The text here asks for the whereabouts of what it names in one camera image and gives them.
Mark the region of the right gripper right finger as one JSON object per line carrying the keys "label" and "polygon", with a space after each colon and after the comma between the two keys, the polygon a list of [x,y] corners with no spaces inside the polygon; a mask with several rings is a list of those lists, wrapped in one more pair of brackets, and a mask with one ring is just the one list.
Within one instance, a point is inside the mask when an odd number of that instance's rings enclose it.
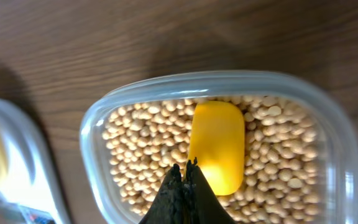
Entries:
{"label": "right gripper right finger", "polygon": [[223,209],[206,177],[197,165],[197,158],[186,163],[183,181],[185,199],[185,223],[191,224],[235,224]]}

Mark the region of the yellow measuring scoop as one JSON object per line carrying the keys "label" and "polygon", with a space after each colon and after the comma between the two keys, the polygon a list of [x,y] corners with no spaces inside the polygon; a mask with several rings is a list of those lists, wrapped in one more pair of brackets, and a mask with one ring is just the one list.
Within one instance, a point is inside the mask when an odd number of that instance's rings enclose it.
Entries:
{"label": "yellow measuring scoop", "polygon": [[188,158],[196,159],[215,195],[233,194],[244,178],[245,121],[231,103],[207,101],[195,107]]}

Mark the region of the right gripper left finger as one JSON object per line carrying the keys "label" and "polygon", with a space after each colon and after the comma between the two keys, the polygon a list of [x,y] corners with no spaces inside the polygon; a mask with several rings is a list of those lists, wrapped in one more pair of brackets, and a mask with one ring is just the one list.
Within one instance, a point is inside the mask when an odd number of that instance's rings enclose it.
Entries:
{"label": "right gripper left finger", "polygon": [[174,164],[167,172],[151,207],[139,224],[182,224],[184,196],[180,167]]}

